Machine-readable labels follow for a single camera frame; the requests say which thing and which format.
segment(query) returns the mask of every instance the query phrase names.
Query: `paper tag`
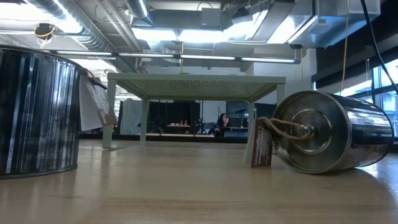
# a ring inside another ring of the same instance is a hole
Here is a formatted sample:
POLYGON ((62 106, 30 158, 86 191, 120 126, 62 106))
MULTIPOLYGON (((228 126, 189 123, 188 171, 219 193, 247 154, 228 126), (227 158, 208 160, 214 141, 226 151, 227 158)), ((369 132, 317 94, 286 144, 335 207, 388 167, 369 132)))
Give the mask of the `paper tag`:
POLYGON ((272 159, 271 133, 264 129, 264 122, 256 119, 250 130, 244 158, 251 167, 270 166, 272 159))
POLYGON ((82 131, 118 123, 113 108, 109 107, 105 89, 93 85, 88 76, 82 75, 79 91, 82 131))

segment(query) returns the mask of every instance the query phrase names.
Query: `black cable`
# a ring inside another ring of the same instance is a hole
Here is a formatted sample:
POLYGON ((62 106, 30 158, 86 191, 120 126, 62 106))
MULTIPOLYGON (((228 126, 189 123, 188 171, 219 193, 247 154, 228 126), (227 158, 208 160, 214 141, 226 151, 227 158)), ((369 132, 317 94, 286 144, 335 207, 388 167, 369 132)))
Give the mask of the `black cable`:
POLYGON ((361 0, 361 4, 362 4, 363 12, 364 12, 364 14, 365 14, 366 23, 367 23, 367 25, 369 26, 369 28, 370 28, 370 30, 371 30, 372 39, 373 39, 372 46, 373 46, 374 53, 376 54, 376 56, 377 56, 378 59, 380 60, 380 62, 381 62, 381 67, 383 68, 384 72, 385 72, 386 75, 388 76, 388 79, 390 79, 391 85, 392 85, 392 87, 394 87, 394 90, 396 91, 396 93, 397 93, 397 95, 398 95, 398 88, 397 88, 396 84, 394 83, 394 81, 392 80, 392 78, 391 78, 391 76, 390 76, 390 73, 388 72, 388 70, 387 70, 387 68, 386 68, 386 65, 385 65, 384 62, 383 62, 383 58, 382 58, 381 55, 380 55, 379 48, 377 47, 376 38, 374 38, 373 27, 372 27, 371 20, 370 20, 370 18, 369 18, 368 9, 367 9, 367 7, 366 7, 365 0, 361 0))

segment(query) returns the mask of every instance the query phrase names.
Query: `desk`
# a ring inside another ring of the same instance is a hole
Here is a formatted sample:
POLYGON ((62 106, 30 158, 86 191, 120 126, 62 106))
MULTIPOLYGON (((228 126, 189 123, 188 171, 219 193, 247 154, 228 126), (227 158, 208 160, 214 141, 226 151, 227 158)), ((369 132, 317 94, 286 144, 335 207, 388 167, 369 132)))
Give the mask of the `desk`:
MULTIPOLYGON (((277 90, 277 103, 285 98, 285 77, 245 75, 166 75, 109 73, 109 106, 114 107, 116 85, 142 99, 140 142, 146 141, 149 100, 215 100, 249 102, 249 127, 254 102, 277 90)), ((104 128, 103 148, 109 149, 112 127, 104 128)))

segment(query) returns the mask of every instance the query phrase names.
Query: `pipe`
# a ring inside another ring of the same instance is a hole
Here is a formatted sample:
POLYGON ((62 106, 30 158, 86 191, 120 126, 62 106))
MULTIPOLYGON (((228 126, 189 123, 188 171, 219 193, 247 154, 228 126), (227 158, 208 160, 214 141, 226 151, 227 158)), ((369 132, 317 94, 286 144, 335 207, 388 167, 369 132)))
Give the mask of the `pipe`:
POLYGON ((116 10, 116 8, 114 7, 113 4, 111 4, 108 0, 102 0, 105 5, 106 8, 109 9, 109 11, 113 14, 113 16, 116 18, 116 20, 118 20, 119 25, 123 28, 123 30, 126 32, 127 36, 130 37, 130 40, 134 43, 134 45, 136 46, 136 50, 138 51, 142 51, 141 45, 139 43, 139 41, 137 40, 136 36, 134 35, 134 33, 131 30, 131 27, 128 27, 124 21, 124 19, 120 16, 119 12, 116 10))
MULTIPOLYGON (((116 47, 101 33, 90 18, 71 0, 26 0, 43 12, 53 15, 59 21, 73 19, 83 30, 82 37, 73 37, 74 40, 94 52, 115 52, 116 47)), ((136 72, 123 58, 117 58, 109 63, 122 72, 136 72)))
POLYGON ((129 37, 123 32, 123 30, 120 28, 119 25, 117 25, 116 21, 113 19, 113 17, 111 16, 111 14, 108 12, 108 10, 106 10, 106 7, 103 4, 102 0, 96 0, 97 6, 99 7, 99 9, 102 10, 102 12, 105 14, 105 16, 109 19, 109 21, 112 23, 113 27, 119 32, 120 36, 123 38, 124 41, 126 41, 126 43, 128 44, 128 46, 130 46, 130 48, 133 51, 137 50, 137 47, 134 45, 134 43, 132 42, 131 39, 129 39, 129 37))
POLYGON ((154 25, 149 15, 149 5, 147 0, 125 0, 125 2, 134 18, 141 19, 149 25, 154 25))

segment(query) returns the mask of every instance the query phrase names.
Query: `can lid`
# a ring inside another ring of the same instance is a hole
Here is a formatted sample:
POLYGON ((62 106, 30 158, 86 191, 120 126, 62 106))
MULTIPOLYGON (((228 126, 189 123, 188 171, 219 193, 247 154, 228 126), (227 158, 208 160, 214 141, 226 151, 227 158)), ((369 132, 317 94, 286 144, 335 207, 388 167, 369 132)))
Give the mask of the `can lid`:
POLYGON ((277 107, 274 118, 303 125, 278 124, 288 134, 310 135, 306 140, 272 137, 278 156, 300 172, 316 174, 332 169, 350 140, 344 109, 327 93, 304 91, 290 95, 277 107))

